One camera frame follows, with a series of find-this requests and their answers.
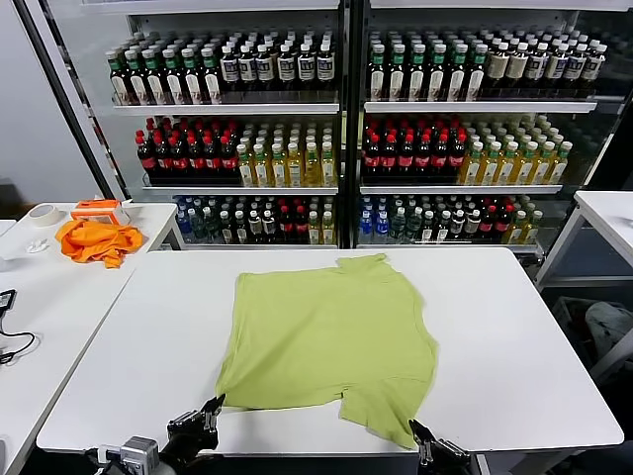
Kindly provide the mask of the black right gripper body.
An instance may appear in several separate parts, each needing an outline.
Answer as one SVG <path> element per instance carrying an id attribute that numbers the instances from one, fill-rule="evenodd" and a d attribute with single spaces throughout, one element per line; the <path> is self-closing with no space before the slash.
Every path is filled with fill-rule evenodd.
<path id="1" fill-rule="evenodd" d="M 457 458 L 434 448 L 432 450 L 431 464 L 429 466 L 417 465 L 417 473 L 424 475 L 442 474 L 471 474 L 471 459 L 468 455 L 465 458 Z"/>

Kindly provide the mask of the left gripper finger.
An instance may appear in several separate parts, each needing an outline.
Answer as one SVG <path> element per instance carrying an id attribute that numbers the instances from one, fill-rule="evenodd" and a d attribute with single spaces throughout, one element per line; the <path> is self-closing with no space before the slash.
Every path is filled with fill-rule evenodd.
<path id="1" fill-rule="evenodd" d="M 206 430 L 206 403 L 200 410 L 191 410 L 167 424 L 168 430 Z"/>
<path id="2" fill-rule="evenodd" d="M 206 403 L 206 431 L 210 435 L 218 435 L 217 420 L 222 411 L 225 398 L 226 395 L 221 394 Z"/>

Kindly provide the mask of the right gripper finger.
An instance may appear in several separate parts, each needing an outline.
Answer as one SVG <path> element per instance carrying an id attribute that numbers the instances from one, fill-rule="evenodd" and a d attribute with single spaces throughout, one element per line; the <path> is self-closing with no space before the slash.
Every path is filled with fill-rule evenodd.
<path id="1" fill-rule="evenodd" d="M 450 454 L 451 456 L 457 457 L 457 458 L 465 458 L 465 457 L 467 457 L 469 455 L 469 453 L 467 451 L 465 451 L 461 447 L 457 446 L 455 443 L 453 443 L 453 442 L 451 442 L 449 440 L 446 440 L 446 439 L 436 438 L 432 434 L 430 429 L 429 429 L 429 431 L 431 433 L 431 457 L 432 457 L 432 450 L 434 448 L 436 448 L 438 450 L 443 450 L 444 452 Z"/>
<path id="2" fill-rule="evenodd" d="M 429 466 L 431 464 L 431 433 L 429 429 L 417 420 L 409 420 L 408 425 L 418 447 L 419 465 Z"/>

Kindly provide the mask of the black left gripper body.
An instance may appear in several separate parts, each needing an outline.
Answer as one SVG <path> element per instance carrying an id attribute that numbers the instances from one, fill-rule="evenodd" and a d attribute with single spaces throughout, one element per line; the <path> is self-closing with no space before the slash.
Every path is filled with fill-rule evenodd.
<path id="1" fill-rule="evenodd" d="M 203 449 L 215 450 L 219 443 L 217 428 L 204 420 L 167 425 L 168 442 L 162 449 L 165 463 L 190 463 Z"/>

